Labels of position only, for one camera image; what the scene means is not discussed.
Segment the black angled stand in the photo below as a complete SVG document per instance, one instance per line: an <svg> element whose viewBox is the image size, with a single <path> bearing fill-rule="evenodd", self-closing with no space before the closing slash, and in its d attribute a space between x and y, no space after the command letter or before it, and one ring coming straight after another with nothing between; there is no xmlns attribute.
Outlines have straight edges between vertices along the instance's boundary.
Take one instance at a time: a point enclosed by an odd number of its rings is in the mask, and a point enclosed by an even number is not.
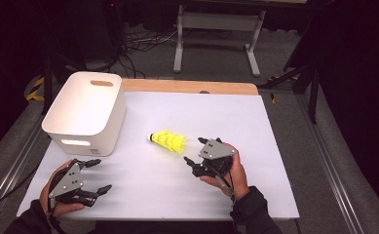
<svg viewBox="0 0 379 234"><path fill-rule="evenodd" d="M283 91L292 92L294 95L303 95L307 89L310 89L307 113L311 123L316 124L319 84L317 67L309 64L294 68L275 79L270 79L265 84L258 85L257 88L259 91L269 91L271 94L275 91Z"/></svg>

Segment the person's left hand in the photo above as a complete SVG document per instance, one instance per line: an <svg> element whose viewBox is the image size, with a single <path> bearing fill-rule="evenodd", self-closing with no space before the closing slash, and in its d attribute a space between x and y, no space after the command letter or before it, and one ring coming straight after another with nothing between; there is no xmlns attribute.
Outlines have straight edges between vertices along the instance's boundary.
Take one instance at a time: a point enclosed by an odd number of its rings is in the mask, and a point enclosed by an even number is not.
<svg viewBox="0 0 379 234"><path fill-rule="evenodd" d="M40 197L39 197L39 201L40 201L41 207L43 209L43 212L45 214L48 213L49 189L50 189L52 180L53 180L54 176L58 172L60 172L61 170L67 168L70 165L70 163L71 163L71 161L67 161L64 164L62 164L59 168L57 168L53 172L53 174L50 176L48 182L46 183L46 185L43 187L43 189L41 191L41 194L40 194ZM69 214L69 213L74 213L74 212L77 212L77 211L81 211L84 208L85 208L85 206L83 204L80 204L80 203L74 203L74 204L57 203L57 205L56 205L56 207L54 209L54 212L53 212L53 217L58 218L58 217L60 217L62 215L66 215L66 214Z"/></svg>

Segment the yellow black hazard tape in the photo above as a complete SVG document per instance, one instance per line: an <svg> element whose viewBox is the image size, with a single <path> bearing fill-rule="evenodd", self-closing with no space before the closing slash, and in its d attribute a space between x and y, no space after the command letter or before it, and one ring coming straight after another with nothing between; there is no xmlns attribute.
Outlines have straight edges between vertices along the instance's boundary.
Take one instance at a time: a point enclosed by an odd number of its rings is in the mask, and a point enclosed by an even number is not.
<svg viewBox="0 0 379 234"><path fill-rule="evenodd" d="M43 96L40 96L39 95L39 90L41 88L41 86L44 84L44 78L43 77L39 77L35 83L33 84L31 90L29 91L29 93L27 94L27 96L25 97L27 100L36 100L36 101L44 101L45 98Z"/></svg>
<svg viewBox="0 0 379 234"><path fill-rule="evenodd" d="M278 77L277 76L272 76L272 77L270 77L269 79L268 79L268 81L274 81L274 80L276 80ZM271 102L273 103L273 104L277 104L277 99L276 99L276 97L275 97L275 94L270 94L270 98L271 98Z"/></svg>

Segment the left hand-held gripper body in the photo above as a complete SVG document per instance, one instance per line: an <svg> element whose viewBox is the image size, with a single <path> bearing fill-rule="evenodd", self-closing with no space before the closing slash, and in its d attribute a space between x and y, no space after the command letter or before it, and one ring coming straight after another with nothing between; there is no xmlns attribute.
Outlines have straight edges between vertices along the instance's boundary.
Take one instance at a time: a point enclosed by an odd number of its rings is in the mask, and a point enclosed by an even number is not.
<svg viewBox="0 0 379 234"><path fill-rule="evenodd" d="M77 159L73 159L70 165L58 172L49 189L49 207L55 207L57 203L80 203L91 207L95 202L93 192L84 191L81 168Z"/></svg>

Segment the grey metal frame desk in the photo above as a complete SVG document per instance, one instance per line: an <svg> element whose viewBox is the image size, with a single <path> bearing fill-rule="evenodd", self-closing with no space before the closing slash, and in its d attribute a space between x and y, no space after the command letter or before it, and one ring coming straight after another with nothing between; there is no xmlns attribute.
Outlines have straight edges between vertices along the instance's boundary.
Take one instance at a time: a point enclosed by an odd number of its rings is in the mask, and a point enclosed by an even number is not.
<svg viewBox="0 0 379 234"><path fill-rule="evenodd" d="M207 30L229 30L247 31L251 33L251 38L244 45L246 57L249 63L251 74L255 77L260 76L260 69L255 57L255 46L259 34L263 28L266 14L270 7L304 7L307 0L252 0L252 3L262 4L255 15L233 15L219 13L194 13L186 10L186 5L178 7L177 14L177 42L175 48L173 72L181 71L183 60L183 29L207 29Z"/></svg>

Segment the yellow shuttlecock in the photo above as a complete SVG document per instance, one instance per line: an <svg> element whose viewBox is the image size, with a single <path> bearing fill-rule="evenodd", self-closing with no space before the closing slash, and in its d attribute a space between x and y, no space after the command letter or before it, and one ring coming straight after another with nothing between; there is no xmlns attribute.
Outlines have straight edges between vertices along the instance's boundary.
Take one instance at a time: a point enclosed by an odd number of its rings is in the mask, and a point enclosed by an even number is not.
<svg viewBox="0 0 379 234"><path fill-rule="evenodd" d="M174 143L173 143L174 150L178 154L182 154L183 151L185 150L186 143L187 143L187 138L185 136L177 136L174 139Z"/></svg>
<svg viewBox="0 0 379 234"><path fill-rule="evenodd" d="M165 136L165 145L170 151L181 154L185 147L185 137L175 133L168 133Z"/></svg>
<svg viewBox="0 0 379 234"><path fill-rule="evenodd" d="M172 150L172 132L169 130L160 131L158 133L149 134L147 139L151 142L155 142L158 145L165 147L168 150Z"/></svg>

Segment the white table cover sheet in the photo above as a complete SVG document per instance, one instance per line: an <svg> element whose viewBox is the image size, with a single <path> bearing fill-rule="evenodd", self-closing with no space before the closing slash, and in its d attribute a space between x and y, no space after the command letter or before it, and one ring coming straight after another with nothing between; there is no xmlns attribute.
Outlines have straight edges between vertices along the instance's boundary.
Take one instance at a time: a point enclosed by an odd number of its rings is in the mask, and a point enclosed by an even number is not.
<svg viewBox="0 0 379 234"><path fill-rule="evenodd" d="M247 181L264 194L271 217L299 216L260 96L127 92L125 97L127 110L115 149L81 172L85 189L112 188L73 218L229 219L231 200L194 177L183 159L201 160L198 137L220 138L240 151ZM164 130L187 138L182 154L147 139Z"/></svg>

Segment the person's right hand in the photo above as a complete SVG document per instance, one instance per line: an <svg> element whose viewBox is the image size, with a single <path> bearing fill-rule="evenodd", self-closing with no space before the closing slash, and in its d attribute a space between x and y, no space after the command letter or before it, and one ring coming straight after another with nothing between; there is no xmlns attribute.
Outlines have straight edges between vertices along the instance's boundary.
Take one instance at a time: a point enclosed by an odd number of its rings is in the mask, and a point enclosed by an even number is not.
<svg viewBox="0 0 379 234"><path fill-rule="evenodd" d="M238 150L229 143L225 143L225 145L235 151L235 154L232 156L233 166L230 173L224 177L230 186L225 186L223 180L207 175L201 176L200 180L211 186L219 188L226 196L233 198L235 202L238 202L249 192L246 172L241 163Z"/></svg>

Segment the white plastic storage bin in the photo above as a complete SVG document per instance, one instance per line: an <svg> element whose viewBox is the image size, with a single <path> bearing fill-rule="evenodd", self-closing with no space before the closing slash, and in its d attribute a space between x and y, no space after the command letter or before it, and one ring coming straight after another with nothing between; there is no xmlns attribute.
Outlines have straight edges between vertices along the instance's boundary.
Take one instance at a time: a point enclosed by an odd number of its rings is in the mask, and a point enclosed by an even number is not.
<svg viewBox="0 0 379 234"><path fill-rule="evenodd" d="M75 72L57 94L42 129L68 154L107 156L115 148L126 110L120 76Z"/></svg>

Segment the aluminium floor rail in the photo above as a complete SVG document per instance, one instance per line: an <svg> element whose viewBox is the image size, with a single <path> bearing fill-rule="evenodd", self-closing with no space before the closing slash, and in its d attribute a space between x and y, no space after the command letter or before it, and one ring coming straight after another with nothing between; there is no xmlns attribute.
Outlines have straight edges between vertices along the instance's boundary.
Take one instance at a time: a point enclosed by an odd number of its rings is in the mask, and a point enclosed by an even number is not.
<svg viewBox="0 0 379 234"><path fill-rule="evenodd" d="M0 234L16 217L26 190L39 165L43 141L43 117L17 120L0 141Z"/></svg>
<svg viewBox="0 0 379 234"><path fill-rule="evenodd" d="M316 124L314 124L309 115L309 107L304 96L297 95L295 100L303 114L303 118L309 128L311 136L319 151L322 168L326 174L329 185L339 206L342 216L346 222L350 234L364 234L364 230L360 225L358 216L354 210L353 204L349 198L349 194L335 169L330 154L326 148L321 132Z"/></svg>

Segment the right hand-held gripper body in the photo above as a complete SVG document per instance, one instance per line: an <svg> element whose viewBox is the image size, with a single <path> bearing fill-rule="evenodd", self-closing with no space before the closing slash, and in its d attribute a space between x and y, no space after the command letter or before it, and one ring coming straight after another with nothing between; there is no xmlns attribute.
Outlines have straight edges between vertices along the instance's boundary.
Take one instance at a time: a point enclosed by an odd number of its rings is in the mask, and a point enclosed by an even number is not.
<svg viewBox="0 0 379 234"><path fill-rule="evenodd" d="M220 138L209 139L198 153L198 156L203 159L200 163L201 167L192 169L192 174L195 177L226 176L232 168L234 154L235 151L226 146Z"/></svg>

